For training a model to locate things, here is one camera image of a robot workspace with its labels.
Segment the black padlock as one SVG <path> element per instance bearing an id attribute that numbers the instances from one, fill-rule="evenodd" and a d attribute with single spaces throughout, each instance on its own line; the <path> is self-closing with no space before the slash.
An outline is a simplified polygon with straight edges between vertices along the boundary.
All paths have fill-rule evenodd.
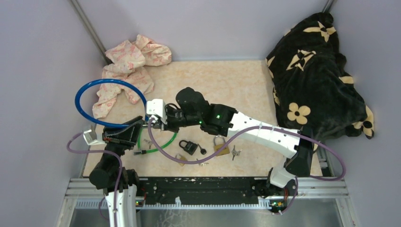
<path id="1" fill-rule="evenodd" d="M 198 144 L 187 140 L 181 140 L 179 141 L 179 147 L 192 156 L 198 148 Z"/>

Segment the small brass padlock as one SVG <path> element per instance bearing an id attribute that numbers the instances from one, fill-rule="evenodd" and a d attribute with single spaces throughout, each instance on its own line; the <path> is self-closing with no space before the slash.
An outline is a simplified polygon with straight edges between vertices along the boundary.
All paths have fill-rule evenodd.
<path id="1" fill-rule="evenodd" d="M 180 166 L 184 166 L 185 163 L 183 163 L 183 162 L 188 161 L 187 158 L 182 156 L 181 154 L 176 154 L 175 158 L 177 158 L 177 159 L 179 159 L 181 161 L 181 162 L 179 162 Z"/>

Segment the black padlock key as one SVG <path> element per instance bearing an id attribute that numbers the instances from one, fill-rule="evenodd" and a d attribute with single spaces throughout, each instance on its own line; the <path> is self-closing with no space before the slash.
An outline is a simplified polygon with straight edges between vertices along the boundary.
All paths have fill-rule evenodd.
<path id="1" fill-rule="evenodd" d="M 198 147 L 199 147 L 200 153 L 201 153 L 202 155 L 206 155 L 206 154 L 207 154 L 207 150 L 206 150 L 205 148 L 203 148 L 200 144 L 198 144 Z"/>

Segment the blue cable lock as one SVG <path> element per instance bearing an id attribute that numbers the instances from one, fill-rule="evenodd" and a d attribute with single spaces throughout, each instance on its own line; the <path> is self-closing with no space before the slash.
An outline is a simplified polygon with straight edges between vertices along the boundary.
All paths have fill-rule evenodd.
<path id="1" fill-rule="evenodd" d="M 94 87 L 95 85 L 100 85 L 100 84 L 106 84 L 106 83 L 111 83 L 111 84 L 117 84 L 117 85 L 122 85 L 124 87 L 129 88 L 130 90 L 134 91 L 141 99 L 143 105 L 144 105 L 144 110 L 146 113 L 146 103 L 147 100 L 144 96 L 144 94 L 135 86 L 133 86 L 132 84 L 125 82 L 123 80 L 119 80 L 119 79 L 97 79 L 97 80 L 93 80 L 91 82 L 86 83 L 85 85 L 83 85 L 76 93 L 75 98 L 74 98 L 74 105 L 76 110 L 78 111 L 79 114 L 81 114 L 85 119 L 89 120 L 90 122 L 93 122 L 95 124 L 99 124 L 105 127 L 118 127 L 122 124 L 117 124 L 117 123 L 109 123 L 109 122 L 104 122 L 98 119 L 95 119 L 94 117 L 90 116 L 89 114 L 87 114 L 83 108 L 81 107 L 80 104 L 80 99 L 83 95 L 83 93 L 91 88 Z"/>

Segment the large brass padlock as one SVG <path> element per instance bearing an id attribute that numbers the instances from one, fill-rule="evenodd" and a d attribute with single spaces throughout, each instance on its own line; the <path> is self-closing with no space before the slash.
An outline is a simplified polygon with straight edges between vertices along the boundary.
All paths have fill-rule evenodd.
<path id="1" fill-rule="evenodd" d="M 225 147 L 224 149 L 222 149 L 222 147 L 223 147 L 225 144 L 226 144 L 226 140 L 225 140 L 224 137 L 222 137 L 222 136 L 220 136 L 220 135 L 214 137 L 214 139 L 213 139 L 213 145 L 214 145 L 213 148 L 214 148 L 214 151 L 217 152 L 217 151 L 221 150 L 221 151 L 217 154 L 217 157 L 218 157 L 218 156 L 223 156 L 223 155 L 228 155 L 228 154 L 230 154 L 230 151 L 229 151 L 229 148 L 228 148 L 228 147 Z"/>

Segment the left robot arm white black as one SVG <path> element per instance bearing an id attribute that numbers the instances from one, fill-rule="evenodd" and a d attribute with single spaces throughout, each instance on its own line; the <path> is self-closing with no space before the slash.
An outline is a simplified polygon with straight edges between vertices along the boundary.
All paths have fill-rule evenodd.
<path id="1" fill-rule="evenodd" d="M 123 167 L 121 157 L 126 150 L 137 145 L 144 123 L 143 117 L 138 116 L 125 122 L 121 128 L 104 127 L 103 132 L 93 140 L 104 142 L 105 151 L 91 171 L 89 181 L 103 191 L 109 205 L 112 227 L 136 226 L 135 218 L 128 215 L 134 203 L 128 205 L 127 200 L 129 197 L 134 199 L 140 193 L 142 183 L 134 169 Z"/>

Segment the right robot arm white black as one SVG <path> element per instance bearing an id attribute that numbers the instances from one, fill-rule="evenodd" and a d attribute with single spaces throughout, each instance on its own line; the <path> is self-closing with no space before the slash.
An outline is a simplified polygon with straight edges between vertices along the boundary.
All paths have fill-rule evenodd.
<path id="1" fill-rule="evenodd" d="M 180 128 L 198 125 L 209 135 L 229 137 L 228 143 L 239 138 L 271 148 L 283 155 L 279 164 L 269 171 L 267 191 L 280 194 L 295 177 L 309 177 L 313 158 L 312 132 L 309 129 L 287 129 L 261 122 L 235 108 L 210 104 L 203 95 L 190 87 L 176 95 L 178 108 L 162 99 L 146 103 L 148 128 L 178 132 Z"/>

